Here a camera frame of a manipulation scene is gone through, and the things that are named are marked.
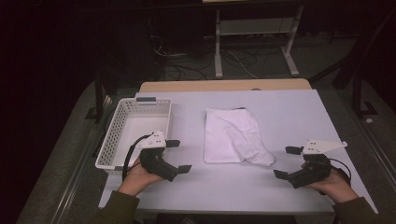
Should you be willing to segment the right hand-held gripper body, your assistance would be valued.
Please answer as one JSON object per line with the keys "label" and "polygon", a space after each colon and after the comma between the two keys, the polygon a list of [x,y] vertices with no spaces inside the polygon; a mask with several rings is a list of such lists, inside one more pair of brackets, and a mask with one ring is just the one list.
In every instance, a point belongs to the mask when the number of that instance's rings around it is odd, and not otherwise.
{"label": "right hand-held gripper body", "polygon": [[346,146],[347,142],[345,141],[308,139],[301,154],[305,166],[301,170],[289,174],[287,180],[295,189],[323,180],[330,175],[332,169],[331,160],[325,153]]}

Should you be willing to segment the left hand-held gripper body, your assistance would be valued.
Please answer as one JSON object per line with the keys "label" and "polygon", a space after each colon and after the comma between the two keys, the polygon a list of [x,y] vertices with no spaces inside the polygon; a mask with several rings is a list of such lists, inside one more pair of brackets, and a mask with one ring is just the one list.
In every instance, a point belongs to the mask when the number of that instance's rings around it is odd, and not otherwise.
{"label": "left hand-held gripper body", "polygon": [[149,173],[172,182],[178,175],[178,170],[163,158],[163,153],[167,149],[165,140],[161,131],[152,133],[148,138],[142,140],[138,144],[140,148],[139,160]]}

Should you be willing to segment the beige wooden table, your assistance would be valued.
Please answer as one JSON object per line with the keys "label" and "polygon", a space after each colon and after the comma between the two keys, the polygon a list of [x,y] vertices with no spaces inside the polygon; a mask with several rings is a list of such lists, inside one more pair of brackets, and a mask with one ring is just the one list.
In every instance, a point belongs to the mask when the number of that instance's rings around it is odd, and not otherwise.
{"label": "beige wooden table", "polygon": [[140,92],[311,90],[304,78],[144,82]]}

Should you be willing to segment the white cloth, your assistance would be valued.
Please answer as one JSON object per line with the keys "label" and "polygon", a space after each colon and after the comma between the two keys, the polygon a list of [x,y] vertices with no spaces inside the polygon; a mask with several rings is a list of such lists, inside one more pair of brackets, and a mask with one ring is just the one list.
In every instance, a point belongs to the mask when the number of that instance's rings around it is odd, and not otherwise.
{"label": "white cloth", "polygon": [[269,167],[276,158],[266,149],[255,116],[245,108],[207,109],[205,162],[240,163]]}

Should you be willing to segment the white perforated plastic basket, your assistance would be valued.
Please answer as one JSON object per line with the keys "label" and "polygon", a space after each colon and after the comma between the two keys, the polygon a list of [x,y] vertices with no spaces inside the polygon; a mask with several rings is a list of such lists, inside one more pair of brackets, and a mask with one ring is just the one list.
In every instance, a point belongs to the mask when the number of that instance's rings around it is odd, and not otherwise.
{"label": "white perforated plastic basket", "polygon": [[168,137],[172,101],[166,98],[123,98],[109,123],[95,167],[120,175],[130,146],[141,136],[161,131]]}

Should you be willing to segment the person's right hand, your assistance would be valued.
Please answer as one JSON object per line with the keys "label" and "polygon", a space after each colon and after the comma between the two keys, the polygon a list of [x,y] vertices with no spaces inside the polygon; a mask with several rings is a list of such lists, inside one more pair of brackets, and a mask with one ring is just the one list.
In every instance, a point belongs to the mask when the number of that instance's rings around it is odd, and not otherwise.
{"label": "person's right hand", "polygon": [[328,177],[306,185],[306,187],[324,193],[335,203],[346,203],[359,198],[359,195],[348,185],[343,176],[334,169],[331,170]]}

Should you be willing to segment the white metal desk frame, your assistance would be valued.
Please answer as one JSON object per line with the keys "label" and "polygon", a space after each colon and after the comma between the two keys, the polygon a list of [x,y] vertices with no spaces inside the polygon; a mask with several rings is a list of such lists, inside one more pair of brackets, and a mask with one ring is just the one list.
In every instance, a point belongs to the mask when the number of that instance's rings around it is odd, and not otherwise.
{"label": "white metal desk frame", "polygon": [[222,20],[220,11],[216,12],[216,32],[215,32],[215,78],[222,79],[222,64],[220,54],[220,38],[226,35],[275,35],[287,34],[288,42],[281,48],[283,58],[289,68],[292,77],[299,76],[297,66],[290,54],[297,35],[297,30],[304,6],[297,6],[293,17],[279,17],[269,19],[244,19],[244,20]]}

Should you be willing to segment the black metal stand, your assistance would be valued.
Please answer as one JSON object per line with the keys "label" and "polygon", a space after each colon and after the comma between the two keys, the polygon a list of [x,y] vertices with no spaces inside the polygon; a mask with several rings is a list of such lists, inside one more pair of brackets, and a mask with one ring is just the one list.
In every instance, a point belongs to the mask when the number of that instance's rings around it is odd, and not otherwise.
{"label": "black metal stand", "polygon": [[109,96],[114,91],[114,81],[106,70],[100,70],[94,77],[95,107],[90,107],[85,119],[92,119],[99,123],[107,112],[110,102]]}
{"label": "black metal stand", "polygon": [[359,118],[376,115],[370,102],[362,100],[362,82],[368,82],[396,113],[396,5],[366,16],[367,26],[352,50],[341,60],[308,79],[310,84],[339,70],[332,85],[343,90],[352,82],[351,106]]}

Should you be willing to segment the person's left hand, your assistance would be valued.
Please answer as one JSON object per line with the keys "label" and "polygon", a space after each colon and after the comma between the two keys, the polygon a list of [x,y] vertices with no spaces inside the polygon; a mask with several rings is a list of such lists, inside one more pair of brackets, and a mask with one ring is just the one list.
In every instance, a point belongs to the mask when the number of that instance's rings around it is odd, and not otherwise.
{"label": "person's left hand", "polygon": [[163,181],[163,178],[149,173],[142,165],[139,159],[134,162],[133,167],[127,173],[122,183],[118,188],[118,192],[137,196],[145,188],[153,183]]}

